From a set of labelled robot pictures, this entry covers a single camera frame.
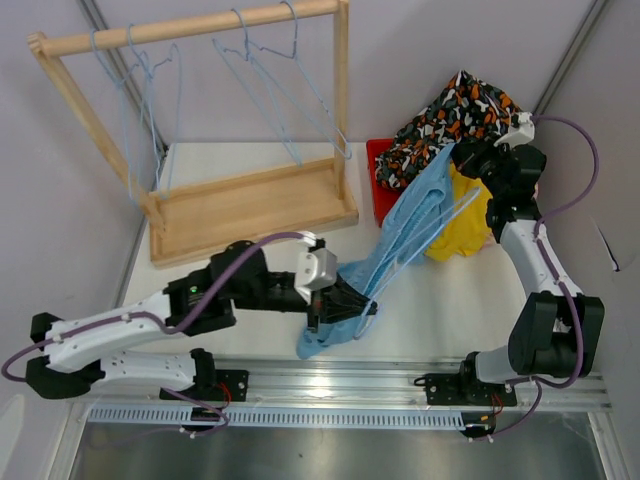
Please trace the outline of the camouflage orange black shorts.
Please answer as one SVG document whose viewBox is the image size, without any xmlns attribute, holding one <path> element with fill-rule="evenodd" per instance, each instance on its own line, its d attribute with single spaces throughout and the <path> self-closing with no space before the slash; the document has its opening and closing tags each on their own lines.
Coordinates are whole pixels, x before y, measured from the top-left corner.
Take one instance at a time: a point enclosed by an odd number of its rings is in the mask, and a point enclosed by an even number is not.
<svg viewBox="0 0 640 480">
<path fill-rule="evenodd" d="M 400 192 L 445 146 L 467 139 L 496 140 L 521 112 L 505 91 L 461 70 L 375 157 L 376 183 Z"/>
</svg>

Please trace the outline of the yellow shorts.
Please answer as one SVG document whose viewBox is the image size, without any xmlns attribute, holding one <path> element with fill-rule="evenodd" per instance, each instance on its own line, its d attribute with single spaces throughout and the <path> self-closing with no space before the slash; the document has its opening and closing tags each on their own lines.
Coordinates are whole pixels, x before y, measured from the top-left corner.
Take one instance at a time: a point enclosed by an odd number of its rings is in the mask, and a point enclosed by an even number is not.
<svg viewBox="0 0 640 480">
<path fill-rule="evenodd" d="M 455 202 L 474 189 L 478 189 L 478 195 L 426 250 L 425 255 L 438 262 L 445 262 L 454 255 L 473 256 L 493 243 L 491 229 L 486 223 L 487 203 L 492 198 L 490 192 L 479 179 L 460 174 L 453 164 L 449 166 L 449 175 Z"/>
</svg>

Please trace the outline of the light blue shorts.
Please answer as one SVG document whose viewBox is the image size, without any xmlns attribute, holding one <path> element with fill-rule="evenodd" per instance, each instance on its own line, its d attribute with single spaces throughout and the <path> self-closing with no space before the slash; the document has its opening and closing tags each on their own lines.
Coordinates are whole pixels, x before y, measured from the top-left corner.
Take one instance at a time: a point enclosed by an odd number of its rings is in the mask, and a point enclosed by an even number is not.
<svg viewBox="0 0 640 480">
<path fill-rule="evenodd" d="M 340 265 L 338 273 L 358 293 L 378 293 L 396 264 L 417 261 L 445 223 L 443 213 L 454 204 L 449 173 L 452 145 L 409 184 L 386 215 L 380 237 L 368 257 Z"/>
</svg>

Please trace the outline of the blue hanger of pink shorts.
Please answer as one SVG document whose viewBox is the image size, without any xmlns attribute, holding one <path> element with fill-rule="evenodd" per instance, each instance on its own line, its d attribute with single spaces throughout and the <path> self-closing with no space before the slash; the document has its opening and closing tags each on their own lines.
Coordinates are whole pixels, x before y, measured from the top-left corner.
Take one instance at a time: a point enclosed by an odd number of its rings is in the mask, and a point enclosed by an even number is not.
<svg viewBox="0 0 640 480">
<path fill-rule="evenodd" d="M 302 164 L 302 159 L 298 150 L 295 146 L 292 145 L 291 138 L 288 136 L 287 128 L 283 123 L 283 117 L 280 111 L 280 106 L 278 102 L 275 100 L 273 96 L 272 86 L 276 87 L 280 90 L 280 92 L 286 97 L 286 99 L 298 110 L 305 119 L 314 127 L 314 129 L 322 135 L 326 140 L 328 140 L 334 149 L 337 151 L 338 155 L 341 156 L 344 160 L 349 160 L 352 157 L 352 149 L 349 144 L 349 141 L 346 139 L 344 129 L 338 126 L 337 121 L 333 117 L 332 111 L 329 109 L 326 104 L 324 98 L 321 96 L 319 90 L 313 82 L 313 79 L 306 71 L 300 56 L 298 54 L 298 40 L 299 40 L 299 19 L 297 15 L 296 8 L 294 7 L 291 1 L 281 1 L 281 4 L 286 5 L 292 16 L 294 22 L 294 33 L 292 39 L 292 51 L 291 53 L 284 53 L 282 51 L 278 51 L 276 49 L 262 46 L 255 43 L 253 40 L 249 38 L 248 32 L 245 32 L 245 50 L 247 61 L 254 69 L 256 74 L 259 76 L 261 81 L 264 83 L 269 97 L 272 101 L 273 108 L 276 113 L 276 117 L 278 118 L 278 126 L 280 128 L 279 139 L 287 149 L 287 151 L 292 155 L 292 158 L 296 161 L 298 165 Z M 324 125 L 317 119 L 306 107 L 303 107 L 299 101 L 276 79 L 276 77 L 260 62 L 260 60 L 253 54 L 252 48 L 257 49 L 261 52 L 267 52 L 269 54 L 282 57 L 284 59 L 292 61 L 299 73 L 302 75 L 306 85 L 310 88 L 311 92 L 314 94 L 316 100 L 319 102 L 320 106 L 323 108 L 328 122 L 328 127 L 331 128 L 332 133 L 329 133 L 327 129 L 324 128 Z"/>
</svg>

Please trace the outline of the blue hanger of camouflage shorts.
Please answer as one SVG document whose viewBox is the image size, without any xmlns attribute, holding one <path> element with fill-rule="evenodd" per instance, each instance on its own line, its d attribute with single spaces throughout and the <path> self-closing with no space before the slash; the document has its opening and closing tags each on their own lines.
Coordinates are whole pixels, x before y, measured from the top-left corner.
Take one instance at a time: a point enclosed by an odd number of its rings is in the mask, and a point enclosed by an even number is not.
<svg viewBox="0 0 640 480">
<path fill-rule="evenodd" d="M 161 199 L 165 200 L 169 198 L 172 189 L 175 154 L 181 130 L 182 55 L 179 46 L 175 42 L 171 42 L 167 47 L 166 56 L 162 60 L 154 59 L 146 49 L 139 47 L 133 39 L 133 27 L 133 24 L 127 27 L 127 42 L 144 78 L 143 99 L 139 110 L 141 117 L 148 119 L 151 139 L 154 143 L 155 191 Z M 168 122 L 169 107 L 163 107 L 161 103 L 168 102 L 169 95 L 160 93 L 157 88 L 159 74 L 168 73 L 169 68 L 174 70 L 177 81 L 172 111 L 174 116 L 173 133 L 171 135 L 164 134 L 159 124 L 161 120 Z"/>
</svg>

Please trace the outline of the light blue wire hanger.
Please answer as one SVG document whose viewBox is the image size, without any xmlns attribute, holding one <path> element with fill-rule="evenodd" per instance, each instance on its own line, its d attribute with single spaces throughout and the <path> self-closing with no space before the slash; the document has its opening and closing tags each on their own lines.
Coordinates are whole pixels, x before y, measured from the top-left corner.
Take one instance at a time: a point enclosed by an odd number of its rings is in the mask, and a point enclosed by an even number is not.
<svg viewBox="0 0 640 480">
<path fill-rule="evenodd" d="M 131 27 L 126 28 L 127 46 L 135 57 L 131 65 L 122 60 L 117 49 L 100 50 L 97 47 L 96 29 L 90 32 L 90 44 L 94 56 L 118 94 L 128 195 L 132 201 L 140 203 L 148 193 L 140 184 L 147 174 L 154 176 L 152 188 L 158 190 L 162 198 L 168 196 L 169 189 L 161 186 L 161 173 L 167 162 L 168 146 L 154 119 L 154 80 L 156 71 L 166 63 L 175 62 L 177 71 L 181 72 L 182 59 L 177 45 L 171 44 L 169 56 L 153 63 L 146 51 L 135 47 L 131 30 Z"/>
</svg>

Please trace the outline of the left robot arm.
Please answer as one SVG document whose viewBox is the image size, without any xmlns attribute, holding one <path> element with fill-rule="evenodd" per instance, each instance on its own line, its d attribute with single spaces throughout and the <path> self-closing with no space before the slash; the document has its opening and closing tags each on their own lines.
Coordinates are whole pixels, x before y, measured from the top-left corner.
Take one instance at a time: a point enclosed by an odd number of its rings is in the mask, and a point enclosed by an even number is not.
<svg viewBox="0 0 640 480">
<path fill-rule="evenodd" d="M 209 264 L 127 306 L 84 319 L 43 312 L 30 337 L 39 356 L 28 360 L 26 383 L 42 398 L 71 399 L 111 385 L 156 387 L 163 400 L 224 401 L 230 380 L 219 376 L 211 353 L 137 353 L 134 347 L 168 337 L 187 338 L 231 328 L 238 310 L 300 313 L 317 333 L 377 311 L 338 271 L 321 239 L 301 252 L 295 271 L 272 271 L 260 243 L 237 241 Z"/>
</svg>

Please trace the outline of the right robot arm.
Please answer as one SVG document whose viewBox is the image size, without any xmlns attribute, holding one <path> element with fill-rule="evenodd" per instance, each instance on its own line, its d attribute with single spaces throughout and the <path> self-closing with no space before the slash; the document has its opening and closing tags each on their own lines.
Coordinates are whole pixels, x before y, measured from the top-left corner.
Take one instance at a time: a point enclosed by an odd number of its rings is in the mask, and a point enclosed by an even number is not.
<svg viewBox="0 0 640 480">
<path fill-rule="evenodd" d="M 530 145 L 468 141 L 453 148 L 452 160 L 459 173 L 489 191 L 486 223 L 527 296 L 506 345 L 467 357 L 473 369 L 458 376 L 458 395 L 475 404 L 493 384 L 571 386 L 592 370 L 605 307 L 570 279 L 548 239 L 534 197 L 546 156 Z"/>
</svg>

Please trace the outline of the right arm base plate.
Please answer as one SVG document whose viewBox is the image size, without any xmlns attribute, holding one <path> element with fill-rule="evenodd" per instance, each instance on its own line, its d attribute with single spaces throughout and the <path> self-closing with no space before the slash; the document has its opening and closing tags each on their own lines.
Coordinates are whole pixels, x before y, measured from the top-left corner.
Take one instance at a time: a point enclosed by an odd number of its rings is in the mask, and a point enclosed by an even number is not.
<svg viewBox="0 0 640 480">
<path fill-rule="evenodd" d="M 414 379 L 413 385 L 424 390 L 427 403 L 431 406 L 517 405 L 515 391 L 508 391 L 504 384 L 484 383 L 460 373 L 425 374 Z"/>
</svg>

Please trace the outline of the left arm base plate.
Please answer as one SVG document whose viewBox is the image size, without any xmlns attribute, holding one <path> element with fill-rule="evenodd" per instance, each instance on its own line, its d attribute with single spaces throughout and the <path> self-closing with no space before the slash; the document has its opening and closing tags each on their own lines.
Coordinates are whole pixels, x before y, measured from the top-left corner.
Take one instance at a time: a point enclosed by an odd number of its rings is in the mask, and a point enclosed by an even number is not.
<svg viewBox="0 0 640 480">
<path fill-rule="evenodd" d="M 176 392 L 190 399 L 214 402 L 245 402 L 250 372 L 242 369 L 215 370 L 213 374 L 197 374 L 190 387 Z"/>
</svg>

